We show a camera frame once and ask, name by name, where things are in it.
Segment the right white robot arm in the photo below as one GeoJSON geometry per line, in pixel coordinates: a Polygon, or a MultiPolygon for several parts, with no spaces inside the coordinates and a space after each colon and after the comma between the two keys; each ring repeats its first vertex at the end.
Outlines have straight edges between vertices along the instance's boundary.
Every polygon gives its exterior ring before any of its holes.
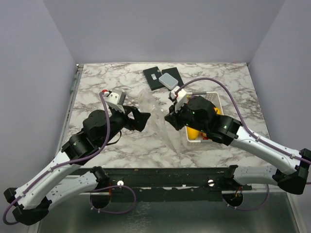
{"type": "Polygon", "coordinates": [[[269,163],[267,168],[237,166],[223,178],[224,186],[234,190],[240,184],[272,184],[296,195],[304,192],[311,165],[309,149],[295,150],[247,129],[241,121],[217,114],[215,105],[201,96],[190,100],[177,97],[172,100],[165,120],[177,131],[190,127],[205,133],[215,143],[242,149],[269,163]]]}

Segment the red yellow toy fruit cluster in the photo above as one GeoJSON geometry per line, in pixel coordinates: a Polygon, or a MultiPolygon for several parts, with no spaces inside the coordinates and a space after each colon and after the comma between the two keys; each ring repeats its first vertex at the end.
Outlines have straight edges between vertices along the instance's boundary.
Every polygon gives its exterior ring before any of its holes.
{"type": "Polygon", "coordinates": [[[206,133],[200,132],[200,136],[203,140],[209,140],[206,133]]]}

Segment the clear polka dot zip bag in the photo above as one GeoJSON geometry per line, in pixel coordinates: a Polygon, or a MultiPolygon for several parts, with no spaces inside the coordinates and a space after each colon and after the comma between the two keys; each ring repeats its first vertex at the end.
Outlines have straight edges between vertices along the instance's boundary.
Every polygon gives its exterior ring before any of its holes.
{"type": "Polygon", "coordinates": [[[191,151],[192,144],[187,142],[185,129],[176,131],[175,128],[165,121],[172,102],[168,99],[169,90],[161,88],[152,91],[143,88],[138,93],[138,108],[151,114],[147,128],[152,130],[165,146],[175,153],[191,151]]]}

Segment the yellow toy bell pepper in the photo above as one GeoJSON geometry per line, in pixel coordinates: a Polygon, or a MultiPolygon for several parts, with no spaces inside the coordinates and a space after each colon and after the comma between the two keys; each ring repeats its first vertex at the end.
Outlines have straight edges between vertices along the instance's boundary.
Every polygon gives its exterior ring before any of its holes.
{"type": "Polygon", "coordinates": [[[219,108],[214,107],[214,110],[215,110],[216,114],[218,114],[218,115],[222,114],[222,112],[221,112],[221,110],[219,108]]]}

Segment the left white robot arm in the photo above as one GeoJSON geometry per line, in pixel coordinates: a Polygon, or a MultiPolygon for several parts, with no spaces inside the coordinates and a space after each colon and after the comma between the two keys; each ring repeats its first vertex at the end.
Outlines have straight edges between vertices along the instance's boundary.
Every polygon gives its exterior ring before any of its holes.
{"type": "Polygon", "coordinates": [[[125,106],[125,111],[95,110],[83,121],[82,129],[72,135],[53,160],[35,177],[19,188],[7,188],[4,196],[10,204],[3,214],[6,225],[33,225],[41,221],[57,204],[85,191],[103,191],[110,185],[109,176],[103,168],[93,167],[89,172],[71,183],[62,180],[78,170],[103,148],[122,129],[143,131],[150,113],[140,112],[134,106],[125,106]],[[15,221],[6,219],[12,209],[15,221]]]}

